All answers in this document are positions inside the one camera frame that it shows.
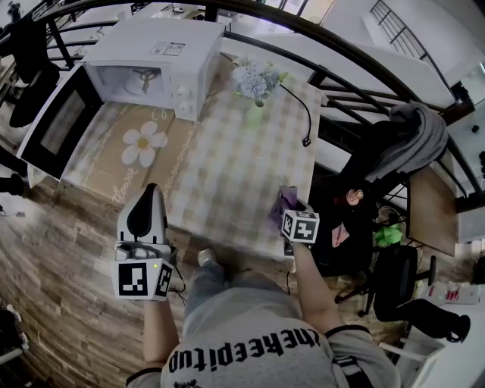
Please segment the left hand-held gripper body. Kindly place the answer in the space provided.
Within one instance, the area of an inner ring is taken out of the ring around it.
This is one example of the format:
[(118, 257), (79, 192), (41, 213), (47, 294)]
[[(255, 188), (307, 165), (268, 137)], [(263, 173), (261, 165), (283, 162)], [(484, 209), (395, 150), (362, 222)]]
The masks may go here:
[(118, 299), (163, 302), (171, 284), (177, 250), (166, 236), (122, 236), (115, 244), (112, 284)]

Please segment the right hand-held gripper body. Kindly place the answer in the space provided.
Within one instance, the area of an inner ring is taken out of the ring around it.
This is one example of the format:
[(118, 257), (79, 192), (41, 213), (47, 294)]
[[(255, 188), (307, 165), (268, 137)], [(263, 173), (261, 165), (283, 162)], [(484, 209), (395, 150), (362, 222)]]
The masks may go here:
[(280, 228), (283, 237), (283, 255), (293, 256), (293, 243), (302, 243), (311, 247), (317, 239), (319, 223), (320, 215), (306, 202), (299, 200), (295, 209), (286, 209)]

